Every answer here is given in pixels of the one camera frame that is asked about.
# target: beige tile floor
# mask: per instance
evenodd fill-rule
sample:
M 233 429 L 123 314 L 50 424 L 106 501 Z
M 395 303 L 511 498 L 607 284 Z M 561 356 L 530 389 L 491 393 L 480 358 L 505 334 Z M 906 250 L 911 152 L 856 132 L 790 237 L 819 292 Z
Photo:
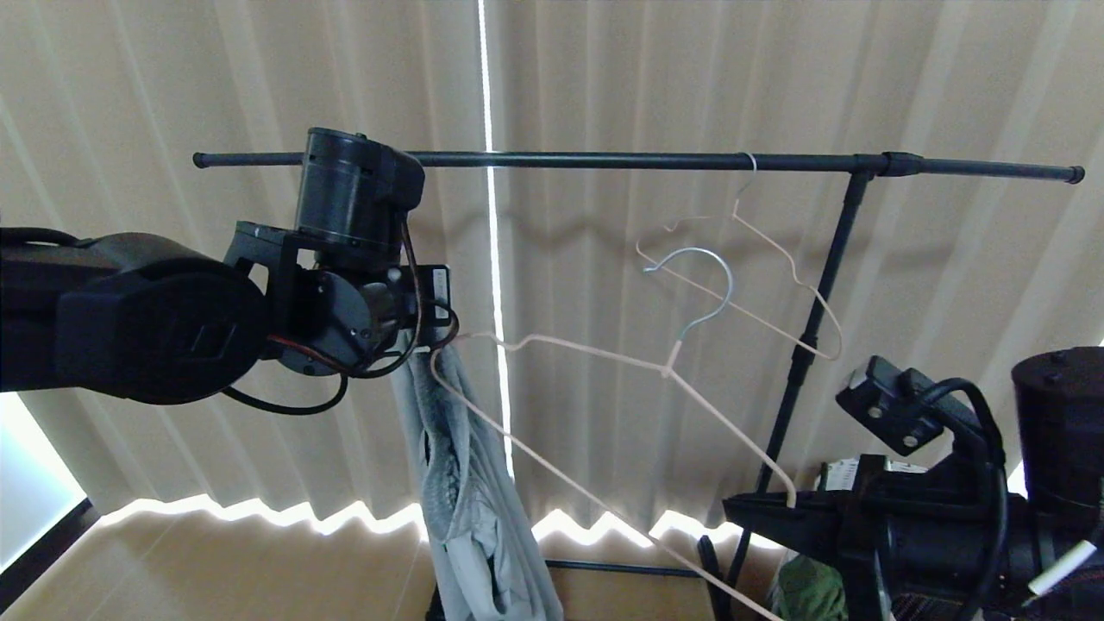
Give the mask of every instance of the beige tile floor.
M 672 543 L 690 549 L 683 535 Z M 670 564 L 616 536 L 591 547 L 552 536 L 542 550 L 550 558 Z M 0 621 L 420 621 L 434 587 L 426 552 L 413 526 L 376 535 L 353 520 L 321 535 L 305 523 L 275 526 L 261 517 L 136 514 L 93 527 Z M 760 571 L 742 588 L 762 593 L 777 554 L 761 551 Z M 553 578 L 575 621 L 711 619 L 701 580 L 581 570 L 554 570 Z

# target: black clothes rack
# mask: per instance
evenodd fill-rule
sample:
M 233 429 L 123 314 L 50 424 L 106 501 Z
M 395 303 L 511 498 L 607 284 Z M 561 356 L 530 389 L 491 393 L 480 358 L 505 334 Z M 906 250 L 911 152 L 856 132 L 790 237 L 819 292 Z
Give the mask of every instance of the black clothes rack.
M 1039 166 L 1000 161 L 964 159 L 930 159 L 914 154 L 887 151 L 860 155 L 772 155 L 754 154 L 754 161 L 747 154 L 677 154 L 677 152 L 586 152 L 586 151 L 408 151 L 425 168 L 571 168 L 571 169 L 635 169 L 635 170 L 776 170 L 793 172 L 847 172 L 850 181 L 843 193 L 843 204 L 836 223 L 828 257 L 820 273 L 817 290 L 827 301 L 836 284 L 839 266 L 847 251 L 851 228 L 862 204 L 867 186 L 878 177 L 907 177 L 912 175 L 960 175 L 969 177 L 1006 177 L 1015 179 L 1050 179 L 1078 183 L 1085 177 L 1080 166 Z M 192 161 L 198 168 L 212 166 L 299 166 L 301 152 L 268 154 L 195 154 Z M 809 309 L 800 341 L 816 348 L 817 334 L 824 318 L 825 308 L 814 301 Z M 772 460 L 778 457 L 786 439 L 789 422 L 800 396 L 802 386 L 813 366 L 814 355 L 803 347 L 794 346 L 790 357 L 786 389 L 778 404 L 778 414 L 771 430 L 766 454 Z M 771 483 L 771 470 L 760 469 L 756 493 L 764 494 Z M 740 570 L 747 557 L 751 531 L 744 529 L 726 576 L 721 573 L 713 544 L 708 536 L 698 541 L 698 554 L 702 567 L 729 585 L 735 585 Z M 630 571 L 656 573 L 637 566 L 614 564 L 590 564 L 551 561 L 553 567 L 593 569 L 599 571 Z M 673 570 L 684 575 L 682 570 Z M 730 621 L 732 600 L 720 589 L 710 586 L 710 600 L 716 621 Z

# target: hanging clothing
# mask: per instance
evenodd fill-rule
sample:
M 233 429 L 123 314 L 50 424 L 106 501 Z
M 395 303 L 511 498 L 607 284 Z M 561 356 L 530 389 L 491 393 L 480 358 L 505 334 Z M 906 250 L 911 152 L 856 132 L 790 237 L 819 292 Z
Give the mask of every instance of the hanging clothing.
M 407 335 L 400 336 L 399 347 Z M 469 399 L 453 347 L 438 371 Z M 449 621 L 561 621 L 563 608 L 506 470 L 502 441 L 448 393 L 415 354 L 391 373 Z

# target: white clothes hanger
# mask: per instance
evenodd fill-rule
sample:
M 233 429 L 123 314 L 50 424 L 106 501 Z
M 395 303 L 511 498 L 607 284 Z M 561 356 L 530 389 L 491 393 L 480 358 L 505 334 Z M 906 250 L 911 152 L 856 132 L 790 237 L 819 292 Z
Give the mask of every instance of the white clothes hanger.
M 815 295 L 817 297 L 817 299 L 820 302 L 820 305 L 824 306 L 825 312 L 828 314 L 828 318 L 831 320 L 832 326 L 836 328 L 836 336 L 838 338 L 838 340 L 836 341 L 837 343 L 837 345 L 836 345 L 836 351 L 832 352 L 832 354 L 825 354 L 824 351 L 817 349 L 816 347 L 813 347 L 810 345 L 807 345 L 807 344 L 803 343 L 796 336 L 794 336 L 794 335 L 787 333 L 786 330 L 784 330 L 784 329 L 775 326 L 771 322 L 767 322 L 766 319 L 760 317 L 758 315 L 752 313 L 751 310 L 749 310 L 749 309 L 740 306 L 735 302 L 729 301 L 729 303 L 728 303 L 729 306 L 732 306 L 736 310 L 743 313 L 744 315 L 747 315 L 752 319 L 755 319 L 760 324 L 762 324 L 762 325 L 766 326 L 767 328 L 769 328 L 769 329 L 778 333 L 781 336 L 783 336 L 783 337 L 792 340 L 798 347 L 805 348 L 810 354 L 813 354 L 815 356 L 819 356 L 819 357 L 821 357 L 821 358 L 824 358 L 826 360 L 836 360 L 836 359 L 839 358 L 840 354 L 843 352 L 843 328 L 840 327 L 839 319 L 837 319 L 836 318 L 836 314 L 832 313 L 831 306 L 828 306 L 828 302 L 825 301 L 825 298 L 820 295 L 820 292 L 817 291 L 817 287 L 815 287 L 815 286 L 813 286 L 813 285 L 810 285 L 808 283 L 805 283 L 805 282 L 798 280 L 798 277 L 797 277 L 797 263 L 794 261 L 793 255 L 790 255 L 789 252 L 786 251 L 786 249 L 782 248 L 782 245 L 779 245 L 778 242 L 776 242 L 773 239 L 771 239 L 771 236 L 767 235 L 766 233 L 764 233 L 763 231 L 760 231 L 758 229 L 756 229 L 755 227 L 753 227 L 751 222 L 744 220 L 737 213 L 737 211 L 740 209 L 740 196 L 744 193 L 744 190 L 746 190 L 749 186 L 752 185 L 752 181 L 755 180 L 755 175 L 758 172 L 758 162 L 755 160 L 755 156 L 753 156 L 752 154 L 744 154 L 744 155 L 746 155 L 752 160 L 752 177 L 751 177 L 751 179 L 747 180 L 746 183 L 744 183 L 740 188 L 740 190 L 736 191 L 736 200 L 735 200 L 735 203 L 732 206 L 732 214 L 731 215 L 689 215 L 687 218 L 680 218 L 679 220 L 676 220 L 673 224 L 670 224 L 670 225 L 665 224 L 664 225 L 664 230 L 666 230 L 668 233 L 673 233 L 679 228 L 679 224 L 681 224 L 681 223 L 683 223 L 683 222 L 686 222 L 688 220 L 724 220 L 724 221 L 734 220 L 737 223 L 740 223 L 740 224 L 744 225 L 745 228 L 747 228 L 747 230 L 750 230 L 751 232 L 755 233 L 763 241 L 765 241 L 766 243 L 771 244 L 775 250 L 777 250 L 783 255 L 785 255 L 787 261 L 789 261 L 790 277 L 794 280 L 794 282 L 797 283 L 798 286 L 805 287 L 805 288 L 809 290 L 810 292 L 813 292 L 813 295 Z M 636 240 L 636 253 L 639 254 L 645 261 L 647 261 L 647 262 L 649 262 L 651 264 L 655 264 L 656 260 L 652 259 L 652 257 L 650 257 L 650 256 L 648 256 L 647 254 L 644 253 L 643 250 L 640 250 L 640 241 L 643 239 L 644 238 L 641 235 L 640 238 L 637 238 L 637 240 Z M 697 282 L 694 282 L 694 281 L 692 281 L 692 280 L 683 276 L 682 274 L 679 274 L 678 272 L 675 272 L 670 267 L 664 267 L 662 270 L 665 272 L 667 272 L 668 274 L 671 274 L 675 277 L 677 277 L 677 278 L 686 282 L 687 284 L 690 284 L 690 285 L 692 285 L 692 286 L 694 286 L 694 287 L 697 287 L 697 288 L 699 288 L 699 290 L 701 290 L 701 291 L 703 291 L 703 292 L 712 295 L 713 297 L 715 297 L 718 299 L 721 299 L 721 295 L 718 294 L 716 292 L 714 292 L 714 291 L 710 290 L 709 287 L 707 287 L 704 285 L 701 285 L 701 284 L 699 284 L 699 283 L 697 283 Z
M 665 266 L 665 264 L 668 261 L 670 261 L 675 256 L 678 256 L 679 254 L 683 254 L 683 253 L 687 253 L 687 252 L 703 253 L 703 254 L 705 254 L 705 255 L 714 259 L 718 263 L 720 263 L 721 266 L 724 269 L 725 276 L 728 277 L 729 288 L 728 288 L 728 292 L 724 294 L 723 297 L 719 296 L 720 299 L 721 299 L 721 304 L 715 309 L 713 309 L 712 312 L 703 315 L 702 317 L 699 317 L 699 318 L 690 322 L 689 324 L 687 324 L 682 328 L 682 330 L 679 333 L 678 340 L 675 341 L 675 346 L 671 348 L 671 352 L 667 357 L 667 364 L 665 364 L 665 365 L 657 365 L 655 362 L 649 362 L 647 360 L 639 360 L 637 358 L 631 358 L 631 357 L 628 357 L 628 356 L 624 356 L 622 354 L 615 354 L 613 351 L 607 351 L 605 349 L 598 349 L 596 347 L 590 347 L 590 346 L 582 345 L 582 344 L 578 344 L 578 343 L 573 343 L 573 341 L 570 341 L 570 340 L 564 340 L 562 338 L 555 338 L 555 337 L 552 337 L 552 336 L 546 336 L 546 335 L 541 335 L 541 334 L 531 334 L 531 335 L 524 337 L 523 339 L 521 339 L 517 344 L 505 343 L 505 341 L 498 339 L 491 333 L 463 334 L 463 335 L 458 335 L 455 340 L 463 340 L 463 339 L 470 339 L 470 338 L 489 338 L 489 339 L 493 340 L 495 343 L 497 343 L 499 345 L 499 347 L 502 347 L 503 349 L 506 349 L 508 352 L 517 351 L 517 350 L 526 347 L 530 343 L 535 343 L 535 341 L 548 343 L 548 344 L 551 344 L 551 345 L 556 345 L 556 346 L 560 346 L 560 347 L 569 348 L 569 349 L 575 349 L 577 351 L 583 351 L 583 352 L 590 354 L 592 356 L 597 356 L 597 357 L 601 357 L 601 358 L 607 358 L 607 359 L 611 359 L 611 360 L 616 360 L 616 361 L 623 362 L 625 365 L 631 365 L 634 367 L 640 367 L 640 368 L 644 368 L 644 369 L 650 369 L 650 370 L 657 371 L 657 372 L 659 372 L 659 375 L 661 377 L 675 380 L 675 383 L 677 383 L 687 394 L 689 394 L 694 401 L 697 401 L 699 406 L 701 406 L 702 408 L 704 408 L 705 411 L 708 411 L 714 418 L 716 418 L 719 421 L 721 421 L 721 423 L 724 424 L 724 427 L 728 428 L 729 431 L 731 431 L 736 438 L 739 438 L 741 442 L 743 442 L 761 460 L 763 460 L 763 463 L 765 463 L 771 470 L 774 471 L 774 473 L 776 475 L 778 475 L 778 478 L 782 480 L 782 482 L 786 486 L 786 506 L 793 508 L 794 505 L 796 504 L 796 499 L 797 499 L 797 490 L 794 486 L 793 480 L 786 474 L 785 471 L 782 470 L 782 467 L 778 466 L 777 463 L 774 462 L 774 460 L 772 460 L 771 457 L 768 457 L 767 454 L 762 449 L 760 449 L 754 442 L 752 442 L 752 440 L 750 438 L 747 438 L 747 435 L 744 434 L 744 432 L 741 431 L 739 427 L 736 427 L 735 424 L 733 424 L 732 421 L 730 421 L 728 418 L 725 418 L 716 408 L 714 408 L 708 400 L 705 400 L 704 397 L 702 397 L 701 394 L 699 394 L 698 391 L 694 390 L 693 387 L 691 387 L 684 379 L 682 379 L 682 377 L 679 376 L 679 373 L 673 369 L 675 361 L 678 358 L 679 350 L 682 348 L 682 340 L 686 338 L 687 331 L 690 328 L 697 326 L 698 324 L 701 324 L 702 322 L 716 316 L 721 310 L 723 310 L 724 307 L 731 303 L 732 292 L 735 288 L 735 283 L 734 283 L 734 280 L 733 280 L 733 276 L 732 276 L 732 270 L 729 267 L 729 264 L 725 263 L 724 260 L 721 259 L 721 256 L 718 255 L 716 253 L 714 253 L 712 251 L 709 251 L 709 250 L 705 250 L 705 249 L 702 249 L 702 248 L 690 246 L 690 248 L 683 248 L 683 249 L 677 250 L 677 251 L 668 254 L 666 257 L 664 257 L 662 261 L 659 261 L 658 263 L 655 262 L 655 261 L 651 261 L 652 265 L 650 265 L 648 267 L 645 267 L 644 271 L 645 271 L 645 273 L 650 273 L 650 272 L 656 272 L 656 271 L 658 271 L 660 269 L 665 269 L 664 266 Z M 549 472 L 551 472 L 552 474 L 554 474 L 558 477 L 560 477 L 561 480 L 563 480 L 564 483 L 566 483 L 566 484 L 571 485 L 572 487 L 574 487 L 577 492 L 580 492 L 581 494 L 583 494 L 584 496 L 586 496 L 587 498 L 590 498 L 591 502 L 593 502 L 594 504 L 598 505 L 603 509 L 609 512 L 611 514 L 613 514 L 614 516 L 616 516 L 617 518 L 619 518 L 622 522 L 624 522 L 626 525 L 629 525 L 629 527 L 633 528 L 634 530 L 636 530 L 639 535 L 641 535 L 641 536 L 647 537 L 648 539 L 650 539 L 651 543 L 656 544 L 656 546 L 658 546 L 661 550 L 664 550 L 668 555 L 670 555 L 671 558 L 678 560 L 684 567 L 687 567 L 688 569 L 690 569 L 694 573 L 701 576 L 703 579 L 705 579 L 708 582 L 710 582 L 714 587 L 721 589 L 722 591 L 724 591 L 725 593 L 728 593 L 732 598 L 736 599 L 741 603 L 743 603 L 743 604 L 747 606 L 749 608 L 753 609 L 755 612 L 762 614 L 766 619 L 769 619 L 772 621 L 783 621 L 782 619 L 779 619 L 775 614 L 771 613 L 771 611 L 766 610 L 765 608 L 763 608 L 762 606 L 760 606 L 758 603 L 756 603 L 754 600 L 752 600 L 747 596 L 744 596 L 740 591 L 737 591 L 737 590 L 733 589 L 732 587 L 725 585 L 723 581 L 719 580 L 718 578 L 715 578 L 710 572 L 705 571 L 704 569 L 702 569 L 698 565 L 693 564 L 692 561 L 690 561 L 689 559 L 687 559 L 686 557 L 683 557 L 682 555 L 680 555 L 676 550 L 671 549 L 668 545 L 664 544 L 658 538 L 652 537 L 650 534 L 648 534 L 648 533 L 646 533 L 644 530 L 640 530 L 639 528 L 636 528 L 635 526 L 633 526 L 631 523 L 624 515 L 622 515 L 619 512 L 617 512 L 616 509 L 614 509 L 612 506 L 609 506 L 607 503 L 605 503 L 602 498 L 597 497 L 596 495 L 594 495 L 593 493 L 591 493 L 588 490 L 586 490 L 585 487 L 583 487 L 582 485 L 580 485 L 578 483 L 576 483 L 573 478 L 571 478 L 570 476 L 567 476 L 566 474 L 564 474 L 560 469 L 558 469 L 554 465 L 552 465 L 548 460 L 545 460 L 544 457 L 542 457 L 537 451 L 534 451 L 533 449 L 529 448 L 528 444 L 526 444 L 524 442 L 522 442 L 521 440 L 519 440 L 518 438 L 516 438 L 513 434 L 507 432 L 506 429 L 503 429 L 492 418 L 490 418 L 489 415 L 487 415 L 486 412 L 484 412 L 482 410 L 480 410 L 478 406 L 476 406 L 475 403 L 473 403 L 459 390 L 457 390 L 450 383 L 448 383 L 447 381 L 445 381 L 445 379 L 437 371 L 437 357 L 438 357 L 439 354 L 440 354 L 440 350 L 437 349 L 437 350 L 435 350 L 433 352 L 433 355 L 429 358 L 429 370 L 433 373 L 434 379 L 436 379 L 437 382 L 440 383 L 440 386 L 445 388 L 445 390 L 447 390 L 454 397 L 456 397 L 461 402 L 464 402 L 464 404 L 466 404 L 468 407 L 468 409 L 471 410 L 476 415 L 478 415 L 484 421 L 486 421 L 487 424 L 491 425 L 496 431 L 498 431 L 505 438 L 509 439 L 510 442 L 512 442 L 516 446 L 518 446 L 519 449 L 521 449 L 522 451 L 524 451 L 527 454 L 529 454 L 529 456 L 531 456 L 534 460 L 537 460 L 537 463 L 539 463 L 542 466 L 544 466 Z

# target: horizontal metal rod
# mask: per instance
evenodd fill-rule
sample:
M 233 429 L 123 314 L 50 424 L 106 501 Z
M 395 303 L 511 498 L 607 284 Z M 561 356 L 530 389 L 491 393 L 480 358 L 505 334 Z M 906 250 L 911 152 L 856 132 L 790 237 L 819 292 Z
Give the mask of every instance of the horizontal metal rod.
M 618 573 L 640 573 L 645 576 L 675 576 L 677 578 L 700 578 L 689 569 L 677 567 L 651 567 L 648 565 L 622 565 L 619 562 L 591 562 L 587 560 L 548 559 L 545 565 L 553 569 L 585 569 L 587 571 L 615 571 Z
M 878 177 L 907 175 L 969 175 L 1054 179 L 1076 183 L 1080 166 L 1039 166 L 1000 161 L 925 159 L 912 154 L 771 155 L 660 154 L 584 151 L 410 151 L 426 168 L 580 168 L 644 170 L 784 170 L 806 172 L 869 172 Z M 201 154 L 192 156 L 198 168 L 212 166 L 298 166 L 301 152 Z

